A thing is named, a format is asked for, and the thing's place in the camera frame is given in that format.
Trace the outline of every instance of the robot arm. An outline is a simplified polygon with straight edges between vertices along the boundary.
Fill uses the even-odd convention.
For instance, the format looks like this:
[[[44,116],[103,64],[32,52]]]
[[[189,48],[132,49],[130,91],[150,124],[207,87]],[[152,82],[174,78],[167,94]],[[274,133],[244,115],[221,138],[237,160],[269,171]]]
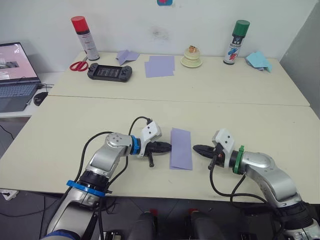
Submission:
[[[216,164],[232,168],[235,174],[246,174],[260,187],[267,202],[279,213],[284,222],[283,234],[289,240],[320,239],[320,227],[312,219],[296,185],[288,174],[278,168],[272,157],[259,152],[234,150],[235,141],[225,128],[212,138],[215,147],[195,145],[193,149],[207,158],[217,156]]]
[[[161,135],[161,129],[154,121],[142,129],[141,138],[120,133],[108,134],[104,145],[95,152],[79,180],[68,181],[67,185],[71,188],[53,216],[44,239],[64,239],[60,234],[72,234],[74,239],[82,239],[84,236],[90,239],[98,218],[93,210],[99,205],[100,198],[109,193],[108,182],[120,157],[143,157],[151,155],[152,150],[169,152],[170,144],[154,142]]]

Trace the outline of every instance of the purple paper sheet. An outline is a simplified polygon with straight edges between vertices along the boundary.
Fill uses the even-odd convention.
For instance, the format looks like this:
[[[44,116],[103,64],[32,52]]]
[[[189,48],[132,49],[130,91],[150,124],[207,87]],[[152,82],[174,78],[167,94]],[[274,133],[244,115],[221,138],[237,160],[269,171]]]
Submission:
[[[174,71],[175,69],[175,56],[150,56],[149,62],[161,62],[160,64],[167,63],[168,66]]]
[[[119,51],[116,55],[116,59],[118,59],[118,62],[120,65],[124,64],[126,61],[135,61],[140,56],[140,53],[137,53],[135,51],[128,51],[123,50]]]
[[[147,78],[173,76],[174,71],[169,63],[146,61],[144,63]]]
[[[172,128],[171,145],[170,169],[192,170],[190,132],[178,128]]]

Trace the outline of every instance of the red cap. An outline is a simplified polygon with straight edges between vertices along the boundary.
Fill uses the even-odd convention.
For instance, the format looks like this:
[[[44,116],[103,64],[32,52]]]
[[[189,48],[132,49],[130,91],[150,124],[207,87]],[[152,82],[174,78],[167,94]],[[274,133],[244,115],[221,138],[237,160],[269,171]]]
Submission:
[[[84,16],[74,16],[73,18],[71,18],[71,22],[77,33],[89,30],[88,24]]]

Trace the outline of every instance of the green cap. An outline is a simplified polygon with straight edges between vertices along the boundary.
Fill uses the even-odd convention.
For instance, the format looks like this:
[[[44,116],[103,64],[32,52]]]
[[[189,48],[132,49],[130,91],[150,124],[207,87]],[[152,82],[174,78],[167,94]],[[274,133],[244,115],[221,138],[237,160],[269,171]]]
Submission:
[[[233,35],[244,37],[248,31],[250,22],[246,20],[238,20],[233,29]]]

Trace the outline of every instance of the computer mouse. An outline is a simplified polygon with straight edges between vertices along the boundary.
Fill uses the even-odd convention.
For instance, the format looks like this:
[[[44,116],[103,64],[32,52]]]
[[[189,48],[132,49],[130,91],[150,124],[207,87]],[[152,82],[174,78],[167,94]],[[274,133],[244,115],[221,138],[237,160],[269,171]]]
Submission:
[[[44,91],[44,92],[40,92],[38,94],[36,94],[33,97],[33,102],[35,105],[39,106],[44,100],[45,98],[48,96],[48,92]]]

